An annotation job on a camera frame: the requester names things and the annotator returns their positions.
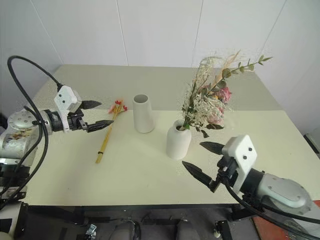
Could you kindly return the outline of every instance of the white table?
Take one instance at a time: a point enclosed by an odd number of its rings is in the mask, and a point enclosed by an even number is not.
[[[66,74],[66,68],[63,71],[70,80],[70,73]],[[44,86],[35,98],[42,108],[46,107],[50,85]],[[75,80],[70,84],[75,89],[80,85]],[[271,110],[227,111],[225,128],[209,130],[210,138],[205,141],[225,144],[232,136],[249,134],[258,153],[255,169],[295,180],[307,189],[313,200],[318,200],[320,161],[286,113],[277,110],[278,105],[269,104],[272,101],[267,97],[264,101],[265,107]],[[84,114],[89,123],[111,118],[105,109],[84,110]],[[166,156],[166,134],[180,112],[156,110],[154,115],[155,129],[141,134],[133,127],[132,111],[122,113],[113,125],[100,164],[95,161],[106,129],[92,133],[55,132],[49,138],[45,161],[28,184],[24,202],[47,206],[235,203],[223,185],[216,193],[210,192],[187,172],[181,160]],[[192,130],[192,142],[184,160],[215,178],[220,157],[200,146],[201,141],[204,141],[202,134]],[[41,147],[32,167],[40,154]]]

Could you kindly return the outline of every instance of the floor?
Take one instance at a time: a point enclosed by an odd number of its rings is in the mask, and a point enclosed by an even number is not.
[[[133,220],[141,226],[142,240],[174,240],[175,225],[147,225],[146,219],[175,220],[183,219],[192,223],[201,240],[214,240],[214,224],[225,220],[230,208],[178,208],[178,209],[117,209],[86,211],[90,217],[110,217],[109,223],[97,223],[96,240],[108,240],[116,225]],[[229,222],[234,240],[259,240],[251,219]],[[88,227],[65,223],[62,220],[29,213],[25,234],[19,240],[79,240]]]

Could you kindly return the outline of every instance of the white wall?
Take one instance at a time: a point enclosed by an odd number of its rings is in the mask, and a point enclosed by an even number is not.
[[[0,0],[1,104],[23,98],[6,66],[17,54],[61,64],[196,67],[208,55],[274,56],[257,74],[302,133],[320,124],[318,0]],[[45,77],[17,66],[34,95]]]

